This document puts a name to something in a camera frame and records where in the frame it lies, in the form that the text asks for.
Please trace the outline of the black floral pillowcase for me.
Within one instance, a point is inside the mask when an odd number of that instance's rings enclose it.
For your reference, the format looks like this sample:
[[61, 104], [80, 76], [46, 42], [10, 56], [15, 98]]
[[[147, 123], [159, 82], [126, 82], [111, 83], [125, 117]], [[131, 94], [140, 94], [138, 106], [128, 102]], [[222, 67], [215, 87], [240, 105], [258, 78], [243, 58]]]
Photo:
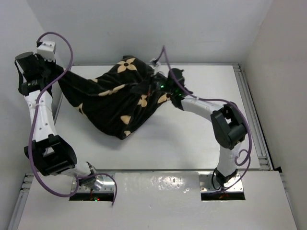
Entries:
[[124, 56], [99, 77], [85, 79], [67, 71], [58, 83], [68, 102], [98, 130], [125, 139], [170, 100], [163, 92], [132, 91], [150, 78], [153, 70], [134, 56]]

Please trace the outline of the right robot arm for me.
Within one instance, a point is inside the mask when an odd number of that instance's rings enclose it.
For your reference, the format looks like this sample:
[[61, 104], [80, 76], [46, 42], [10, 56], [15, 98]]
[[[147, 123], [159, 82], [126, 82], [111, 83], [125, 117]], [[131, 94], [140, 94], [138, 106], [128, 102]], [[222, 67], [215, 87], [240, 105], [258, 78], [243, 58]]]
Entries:
[[164, 93], [174, 107], [211, 122], [214, 137], [220, 146], [219, 161], [213, 171], [212, 182], [217, 182], [221, 189], [225, 189], [225, 184], [236, 176], [235, 158], [239, 155], [247, 128], [235, 105], [220, 105], [193, 97], [192, 92], [185, 87], [183, 72], [182, 69], [172, 68], [167, 78], [155, 73], [132, 87], [131, 91], [145, 95]]

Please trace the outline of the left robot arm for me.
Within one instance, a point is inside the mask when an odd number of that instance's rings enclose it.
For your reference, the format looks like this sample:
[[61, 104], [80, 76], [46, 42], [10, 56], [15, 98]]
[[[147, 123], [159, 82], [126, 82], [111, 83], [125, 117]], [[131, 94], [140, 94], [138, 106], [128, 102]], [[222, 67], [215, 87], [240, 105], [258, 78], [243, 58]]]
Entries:
[[95, 175], [88, 162], [79, 163], [73, 148], [57, 134], [52, 113], [52, 95], [44, 90], [56, 68], [39, 54], [25, 52], [15, 58], [19, 74], [19, 92], [27, 102], [31, 124], [34, 125], [31, 144], [24, 148], [32, 153], [33, 165], [43, 176], [78, 175], [81, 186], [98, 191], [103, 177]]

